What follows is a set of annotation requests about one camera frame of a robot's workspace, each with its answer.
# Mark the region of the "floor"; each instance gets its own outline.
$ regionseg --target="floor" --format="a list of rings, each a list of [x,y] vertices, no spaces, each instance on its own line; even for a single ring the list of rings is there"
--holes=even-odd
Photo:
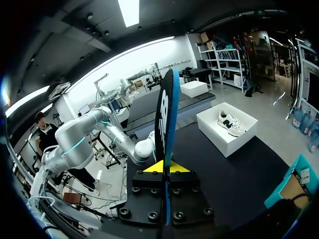
[[[216,100],[212,101],[212,106],[227,102],[250,114],[258,120],[257,136],[288,165],[292,165],[298,155],[302,153],[319,175],[319,150],[310,153],[307,149],[308,138],[302,135],[298,129],[292,127],[291,118],[285,120],[291,103],[291,79],[276,75],[276,80],[276,82],[260,80],[261,90],[264,93],[254,93],[251,98],[245,97],[238,88],[214,83],[212,93],[216,95]],[[183,127],[195,119],[193,117],[183,122],[177,122],[176,128]],[[109,145],[109,140],[105,135],[101,134],[101,139],[106,145]],[[94,198],[95,195],[90,193],[77,180],[71,180],[69,185],[87,194],[92,201],[92,204],[90,204],[90,201],[87,202],[83,198],[83,204],[89,205],[90,208],[96,208],[101,213],[111,215],[111,212],[107,210],[107,205],[115,200],[126,200],[126,159],[121,159],[121,165],[115,165],[108,170],[103,165],[106,163],[107,157],[108,154],[105,153],[104,157],[99,157],[98,161],[92,160],[86,166],[91,175],[100,180],[98,184],[99,197]],[[63,192],[72,191],[64,188]]]

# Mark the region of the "ceiling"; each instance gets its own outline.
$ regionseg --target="ceiling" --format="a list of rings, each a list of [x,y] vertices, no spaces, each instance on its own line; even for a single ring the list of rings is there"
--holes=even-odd
[[[276,9],[273,0],[140,0],[140,23],[126,28],[117,0],[26,2],[22,1],[12,16],[21,24],[19,31],[13,32],[14,48],[7,63],[11,103],[53,83],[74,83],[97,65],[134,46],[196,32],[249,10]],[[27,124],[36,112],[50,103],[49,93],[11,115],[9,131],[30,127]]]

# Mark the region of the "sneaker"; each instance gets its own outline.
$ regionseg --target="sneaker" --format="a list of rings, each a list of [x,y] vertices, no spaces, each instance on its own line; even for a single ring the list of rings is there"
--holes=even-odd
[[[227,129],[228,133],[234,137],[241,136],[245,130],[242,129],[242,126],[237,118],[227,114],[225,111],[219,112],[218,125]]]

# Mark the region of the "water bottle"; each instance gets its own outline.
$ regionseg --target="water bottle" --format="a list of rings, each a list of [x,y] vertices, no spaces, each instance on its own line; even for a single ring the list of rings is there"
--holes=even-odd
[[[311,137],[309,139],[309,143],[308,143],[308,149],[310,153],[315,152],[318,146],[319,146],[319,129],[315,129],[312,132]]]
[[[319,129],[319,114],[317,113],[315,120],[313,123],[310,125],[309,130],[308,130],[308,137],[310,138],[311,133],[315,130]]]
[[[308,111],[307,113],[305,113],[304,115],[304,118],[303,118],[303,121],[301,122],[301,125],[300,125],[300,131],[301,133],[303,134],[307,134],[308,131],[309,131],[309,127],[311,125],[311,116],[310,116],[310,111]]]
[[[296,109],[293,115],[293,127],[300,128],[300,124],[304,119],[305,112],[303,111],[303,106]]]

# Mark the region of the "blue edge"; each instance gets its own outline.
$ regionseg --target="blue edge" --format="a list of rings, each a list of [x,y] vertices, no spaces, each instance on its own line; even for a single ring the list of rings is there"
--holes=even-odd
[[[166,143],[166,154],[165,154],[165,168],[170,167],[170,159],[173,151],[175,126],[177,120],[177,110],[179,102],[179,74],[178,71],[173,70],[173,93],[172,103],[169,119],[168,137]],[[165,193],[166,193],[166,226],[170,224],[170,200],[168,196],[168,182],[165,182]]]

